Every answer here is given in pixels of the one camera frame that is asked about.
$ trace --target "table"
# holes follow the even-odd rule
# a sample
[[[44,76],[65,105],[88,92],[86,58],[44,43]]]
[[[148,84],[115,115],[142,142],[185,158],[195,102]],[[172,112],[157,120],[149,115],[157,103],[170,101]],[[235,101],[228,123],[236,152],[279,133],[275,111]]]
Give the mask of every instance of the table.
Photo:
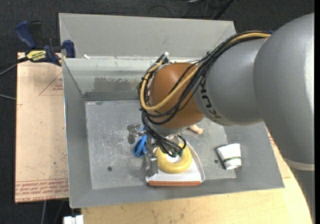
[[[68,197],[62,70],[18,65],[15,202]],[[311,223],[295,178],[272,142],[284,189],[81,208],[86,224]]]

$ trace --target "yellow label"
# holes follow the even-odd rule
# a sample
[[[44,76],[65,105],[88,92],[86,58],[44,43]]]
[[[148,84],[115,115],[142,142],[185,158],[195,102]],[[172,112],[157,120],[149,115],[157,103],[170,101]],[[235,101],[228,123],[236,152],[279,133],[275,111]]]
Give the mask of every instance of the yellow label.
[[[45,51],[43,50],[34,50],[30,51],[27,55],[27,58],[32,59],[33,61],[37,61],[39,59],[45,58]]]
[[[40,60],[40,59],[45,59],[45,55],[43,54],[43,55],[39,55],[39,56],[36,56],[36,57],[34,57],[34,58],[32,58],[32,60],[33,61],[38,61],[38,60]]]

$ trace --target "yellow cable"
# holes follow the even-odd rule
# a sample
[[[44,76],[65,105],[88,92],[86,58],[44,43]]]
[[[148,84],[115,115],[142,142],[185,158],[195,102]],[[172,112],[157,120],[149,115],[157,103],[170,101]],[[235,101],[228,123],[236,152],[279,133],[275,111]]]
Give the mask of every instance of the yellow cable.
[[[268,38],[270,37],[271,34],[268,34],[268,33],[262,33],[262,32],[251,32],[251,33],[248,33],[248,34],[243,34],[243,35],[240,35],[232,40],[230,40],[228,42],[227,45],[235,42],[236,40],[239,40],[239,39],[244,39],[244,38],[251,38],[251,37],[261,37],[261,38]]]
[[[227,43],[227,45],[235,42],[236,40],[239,39],[244,39],[244,38],[250,38],[250,37],[261,37],[261,38],[267,38],[269,37],[270,34],[267,33],[261,33],[261,32],[251,32],[248,34],[243,34],[240,35],[238,37],[235,37],[234,39],[232,39],[230,42]],[[140,91],[140,103],[141,103],[141,107],[146,110],[146,111],[154,111],[154,110],[158,110],[162,107],[164,107],[174,96],[175,94],[195,75],[195,73],[197,72],[199,66],[192,72],[190,73],[182,82],[180,82],[178,84],[178,86],[165,98],[163,99],[160,103],[158,103],[155,106],[149,107],[146,105],[145,98],[144,98],[144,91],[145,91],[145,86],[147,84],[147,80],[150,77],[151,72],[153,72],[154,70],[156,70],[160,65],[162,64],[162,61],[159,62],[155,67],[151,68],[149,73],[146,74],[146,76],[144,77],[144,80],[142,82],[141,85],[141,91]]]

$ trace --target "blue clamp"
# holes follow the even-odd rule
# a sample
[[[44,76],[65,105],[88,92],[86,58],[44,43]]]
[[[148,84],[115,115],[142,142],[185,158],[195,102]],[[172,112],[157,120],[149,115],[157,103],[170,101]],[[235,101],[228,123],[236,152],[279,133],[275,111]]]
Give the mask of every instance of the blue clamp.
[[[146,150],[147,135],[143,135],[133,146],[133,153],[137,157],[143,157]]]
[[[29,30],[33,29],[35,33],[35,38],[30,33]],[[42,38],[40,37],[40,27],[41,23],[31,23],[29,25],[28,21],[23,21],[15,27],[15,32],[18,38],[26,43],[29,47],[29,50],[25,52],[26,58],[31,62],[48,62],[60,66],[61,58],[56,55],[56,51],[62,49],[66,50],[66,55],[68,58],[75,58],[76,50],[73,42],[71,40],[65,40],[61,46],[51,48],[49,45],[41,45]]]

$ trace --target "dark floor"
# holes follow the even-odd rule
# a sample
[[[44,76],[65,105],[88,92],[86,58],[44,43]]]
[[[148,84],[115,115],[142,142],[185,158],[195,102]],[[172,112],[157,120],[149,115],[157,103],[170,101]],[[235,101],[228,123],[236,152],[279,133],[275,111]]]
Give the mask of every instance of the dark floor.
[[[237,0],[220,19],[233,20],[238,32],[251,29],[276,30],[288,21],[314,12],[315,0]],[[15,35],[14,27],[23,20],[42,22],[45,37],[59,43],[58,13],[98,13],[129,16],[184,17],[212,19],[217,12],[211,5],[219,1],[189,4],[183,0],[0,0],[0,66],[14,61],[16,52],[26,46]],[[0,77],[0,94],[15,97],[16,69]],[[0,224],[41,223],[43,202],[13,202],[15,172],[16,103],[0,97]],[[46,206],[45,224],[53,223],[56,214],[70,214],[68,203],[50,201]]]

